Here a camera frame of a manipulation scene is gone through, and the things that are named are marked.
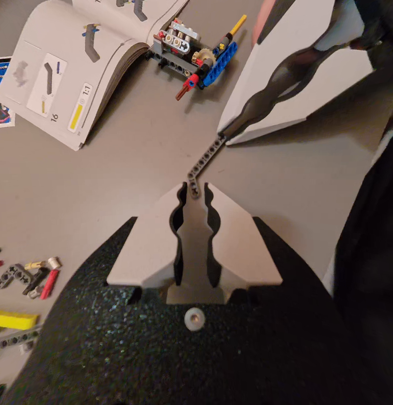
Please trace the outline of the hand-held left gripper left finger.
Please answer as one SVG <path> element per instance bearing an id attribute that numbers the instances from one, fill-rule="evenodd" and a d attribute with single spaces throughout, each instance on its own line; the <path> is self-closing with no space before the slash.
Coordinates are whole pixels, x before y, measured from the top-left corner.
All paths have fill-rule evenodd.
<path id="1" fill-rule="evenodd" d="M 140 288 L 167 303 L 172 285 L 180 286 L 184 271 L 179 228 L 184 223 L 188 184 L 176 185 L 134 220 L 132 229 L 106 279 L 109 286 Z"/>

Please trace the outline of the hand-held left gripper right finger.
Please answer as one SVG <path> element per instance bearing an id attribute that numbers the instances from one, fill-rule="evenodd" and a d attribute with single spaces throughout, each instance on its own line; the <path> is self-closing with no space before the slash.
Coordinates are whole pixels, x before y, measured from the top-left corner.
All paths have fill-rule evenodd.
<path id="1" fill-rule="evenodd" d="M 204 184 L 207 225 L 207 276 L 228 303 L 237 290 L 280 286 L 283 279 L 253 217 L 212 183 Z"/>

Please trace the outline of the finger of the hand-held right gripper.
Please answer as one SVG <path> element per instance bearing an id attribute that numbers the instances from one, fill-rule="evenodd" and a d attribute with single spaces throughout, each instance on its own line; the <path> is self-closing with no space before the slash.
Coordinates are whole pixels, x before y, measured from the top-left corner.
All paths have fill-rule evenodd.
<path id="1" fill-rule="evenodd" d="M 256 44 L 224 109 L 227 146 L 304 122 L 374 72 L 364 49 L 284 49 Z"/>
<path id="2" fill-rule="evenodd" d="M 269 44 L 270 46 L 274 46 L 276 50 L 284 49 L 287 55 L 307 46 L 308 42 L 311 41 L 311 34 L 307 28 L 302 29 L 301 33 L 297 33 L 297 20 L 302 17 L 304 11 L 309 9 L 309 2 L 294 1 L 270 31 L 265 32 L 264 30 L 267 41 L 275 42 L 275 44 Z M 319 10 L 320 19 L 327 16 L 327 9 L 333 7 L 333 2 L 327 1 L 328 5 Z M 224 136 L 224 111 L 219 121 L 218 134 Z"/>

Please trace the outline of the dark grey bent beam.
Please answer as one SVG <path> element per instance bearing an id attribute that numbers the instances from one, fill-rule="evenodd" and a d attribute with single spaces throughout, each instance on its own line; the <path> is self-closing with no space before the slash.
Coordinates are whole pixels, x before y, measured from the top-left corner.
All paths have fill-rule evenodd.
<path id="1" fill-rule="evenodd" d="M 214 142 L 207 148 L 204 154 L 192 166 L 187 174 L 187 183 L 189 192 L 192 199 L 197 200 L 201 196 L 201 190 L 198 183 L 198 178 L 202 172 L 208 167 L 211 160 L 221 151 L 226 143 L 226 137 L 219 134 Z"/>

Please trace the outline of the toy brick vehicle assembly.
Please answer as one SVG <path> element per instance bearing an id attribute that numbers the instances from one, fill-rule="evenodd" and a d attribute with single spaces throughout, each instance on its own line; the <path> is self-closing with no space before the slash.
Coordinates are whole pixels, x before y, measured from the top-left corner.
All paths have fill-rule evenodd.
<path id="1" fill-rule="evenodd" d="M 203 90 L 219 78 L 238 50 L 235 34 L 243 26 L 246 15 L 242 15 L 235 26 L 213 47 L 205 47 L 200 35 L 174 18 L 166 30 L 153 35 L 153 45 L 145 58 L 158 62 L 160 68 L 167 67 L 184 76 L 177 101 L 194 88 Z"/>

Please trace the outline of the instruction booklet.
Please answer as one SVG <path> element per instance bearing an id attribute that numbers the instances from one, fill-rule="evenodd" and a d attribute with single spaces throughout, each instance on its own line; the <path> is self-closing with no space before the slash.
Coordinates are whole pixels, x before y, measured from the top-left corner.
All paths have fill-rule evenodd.
<path id="1" fill-rule="evenodd" d="M 187 3 L 40 3 L 1 81 L 1 105 L 78 151 L 127 69 Z"/>

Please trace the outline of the person's right hand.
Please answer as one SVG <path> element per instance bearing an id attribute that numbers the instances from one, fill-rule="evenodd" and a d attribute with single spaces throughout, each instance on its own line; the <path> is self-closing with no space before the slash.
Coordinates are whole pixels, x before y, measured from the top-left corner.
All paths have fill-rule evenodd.
<path id="1" fill-rule="evenodd" d="M 255 43 L 257 43 L 260 34 L 265 26 L 266 21 L 269 18 L 270 12 L 272 11 L 274 5 L 275 5 L 275 0 L 264 0 L 261 8 L 258 12 L 255 25 L 252 29 L 252 39 L 251 39 L 251 44 L 252 48 L 255 46 Z"/>

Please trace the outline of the red connector piece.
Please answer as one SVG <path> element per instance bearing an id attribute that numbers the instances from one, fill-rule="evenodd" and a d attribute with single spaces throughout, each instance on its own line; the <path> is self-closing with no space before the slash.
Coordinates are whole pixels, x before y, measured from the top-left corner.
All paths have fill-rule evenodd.
<path id="1" fill-rule="evenodd" d="M 53 269 L 50 271 L 46 284 L 44 285 L 43 291 L 40 296 L 41 300 L 46 300 L 51 295 L 54 285 L 57 281 L 59 272 L 60 272 L 59 269 Z"/>

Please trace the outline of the black connector piece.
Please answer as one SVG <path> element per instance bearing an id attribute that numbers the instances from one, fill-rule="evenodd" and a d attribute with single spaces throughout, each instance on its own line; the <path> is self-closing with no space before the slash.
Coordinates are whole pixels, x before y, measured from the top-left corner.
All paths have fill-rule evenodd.
<path id="1" fill-rule="evenodd" d="M 33 291 L 49 274 L 50 270 L 47 267 L 40 267 L 33 275 L 31 283 L 24 289 L 22 295 L 26 296 Z"/>

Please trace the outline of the person's black garment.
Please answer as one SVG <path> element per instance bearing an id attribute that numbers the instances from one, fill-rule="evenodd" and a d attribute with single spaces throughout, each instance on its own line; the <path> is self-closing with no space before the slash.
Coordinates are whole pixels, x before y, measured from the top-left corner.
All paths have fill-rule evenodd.
<path id="1" fill-rule="evenodd" d="M 393 404 L 393 109 L 336 245 L 333 300 L 378 404 Z"/>

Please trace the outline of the grey angled beam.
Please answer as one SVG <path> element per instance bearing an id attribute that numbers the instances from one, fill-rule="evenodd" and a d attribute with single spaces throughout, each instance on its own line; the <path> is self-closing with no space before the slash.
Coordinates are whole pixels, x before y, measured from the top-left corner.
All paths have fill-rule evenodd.
<path id="1" fill-rule="evenodd" d="M 22 285 L 28 286 L 32 282 L 33 276 L 24 266 L 13 264 L 0 277 L 0 290 L 7 288 L 12 281 L 17 280 Z"/>

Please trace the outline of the yellow panel piece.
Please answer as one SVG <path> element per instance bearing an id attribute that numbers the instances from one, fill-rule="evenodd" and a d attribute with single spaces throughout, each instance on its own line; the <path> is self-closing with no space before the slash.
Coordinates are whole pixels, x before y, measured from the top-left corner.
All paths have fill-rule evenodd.
<path id="1" fill-rule="evenodd" d="M 17 330 L 28 330 L 33 328 L 39 315 L 0 310 L 0 327 Z"/>

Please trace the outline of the long dark grey beam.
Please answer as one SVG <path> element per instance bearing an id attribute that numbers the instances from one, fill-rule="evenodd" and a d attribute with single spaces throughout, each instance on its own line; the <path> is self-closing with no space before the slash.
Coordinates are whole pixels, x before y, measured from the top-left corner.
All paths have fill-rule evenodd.
<path id="1" fill-rule="evenodd" d="M 23 345 L 35 341 L 39 337 L 41 329 L 42 325 L 37 325 L 28 330 L 21 330 L 0 337 L 0 351 L 8 347 Z"/>

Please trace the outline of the blue and pink sticker sheet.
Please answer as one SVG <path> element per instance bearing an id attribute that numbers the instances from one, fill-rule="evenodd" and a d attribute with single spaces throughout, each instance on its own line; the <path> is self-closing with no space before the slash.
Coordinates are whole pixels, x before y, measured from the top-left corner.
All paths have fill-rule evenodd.
<path id="1" fill-rule="evenodd" d="M 10 64 L 11 57 L 0 57 L 0 84 L 7 68 Z M 0 102 L 0 128 L 15 126 L 15 113 Z"/>

